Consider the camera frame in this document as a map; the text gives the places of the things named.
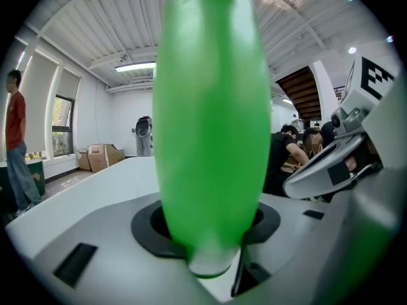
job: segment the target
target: small box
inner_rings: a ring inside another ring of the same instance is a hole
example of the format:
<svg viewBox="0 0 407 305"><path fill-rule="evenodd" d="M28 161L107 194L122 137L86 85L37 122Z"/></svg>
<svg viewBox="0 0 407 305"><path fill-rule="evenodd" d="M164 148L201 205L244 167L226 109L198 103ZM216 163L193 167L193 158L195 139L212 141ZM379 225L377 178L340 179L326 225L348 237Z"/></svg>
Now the small box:
<svg viewBox="0 0 407 305"><path fill-rule="evenodd" d="M93 173L97 173L125 159L123 149L117 149L114 145L99 144L90 145L88 158Z"/></svg>
<svg viewBox="0 0 407 305"><path fill-rule="evenodd" d="M88 149L78 151L79 168L81 170L92 170L89 164Z"/></svg>

